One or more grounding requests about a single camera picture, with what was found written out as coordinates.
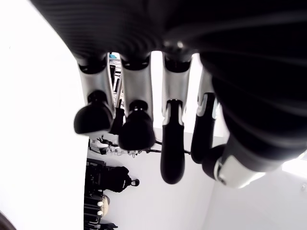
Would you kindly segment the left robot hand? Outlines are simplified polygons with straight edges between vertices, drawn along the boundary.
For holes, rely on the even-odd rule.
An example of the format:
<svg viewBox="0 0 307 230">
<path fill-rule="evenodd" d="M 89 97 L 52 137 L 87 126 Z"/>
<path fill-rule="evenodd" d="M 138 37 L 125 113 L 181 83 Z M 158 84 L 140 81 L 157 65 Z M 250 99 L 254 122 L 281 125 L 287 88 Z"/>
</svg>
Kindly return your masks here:
<svg viewBox="0 0 307 230">
<path fill-rule="evenodd" d="M 163 55 L 163 180 L 184 172 L 182 117 L 192 56 L 202 72 L 191 156 L 242 188 L 307 149 L 304 0 L 35 0 L 77 61 L 77 134 L 119 125 L 124 150 L 155 143 L 151 53 Z"/>
</svg>

